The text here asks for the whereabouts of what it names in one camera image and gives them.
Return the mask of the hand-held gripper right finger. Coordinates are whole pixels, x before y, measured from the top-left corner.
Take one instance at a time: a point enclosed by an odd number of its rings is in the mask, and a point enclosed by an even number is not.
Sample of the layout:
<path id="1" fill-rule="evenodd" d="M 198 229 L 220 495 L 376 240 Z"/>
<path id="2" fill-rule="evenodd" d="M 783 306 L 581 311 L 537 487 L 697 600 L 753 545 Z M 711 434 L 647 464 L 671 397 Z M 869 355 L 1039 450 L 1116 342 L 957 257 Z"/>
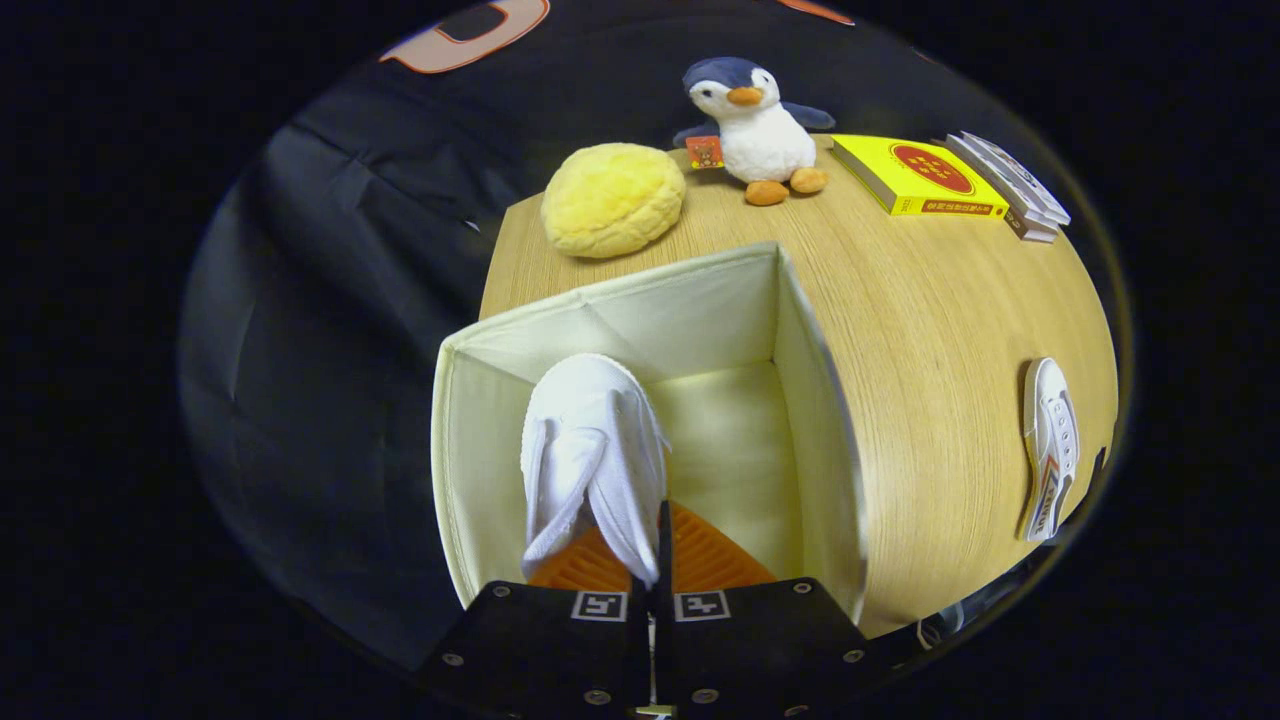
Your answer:
<path id="1" fill-rule="evenodd" d="M 835 717 L 893 670 L 814 577 L 677 593 L 675 533 L 660 516 L 655 698 L 673 717 Z"/>

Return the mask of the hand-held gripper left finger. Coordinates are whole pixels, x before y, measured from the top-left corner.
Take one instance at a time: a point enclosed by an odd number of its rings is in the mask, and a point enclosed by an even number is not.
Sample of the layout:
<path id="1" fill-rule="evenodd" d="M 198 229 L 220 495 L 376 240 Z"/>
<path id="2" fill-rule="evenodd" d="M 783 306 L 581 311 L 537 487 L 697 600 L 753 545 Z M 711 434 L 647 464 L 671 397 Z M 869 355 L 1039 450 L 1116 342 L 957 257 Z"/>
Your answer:
<path id="1" fill-rule="evenodd" d="M 646 596 L 598 528 L 531 583 L 493 580 L 415 680 L 467 717 L 631 717 L 652 700 Z"/>

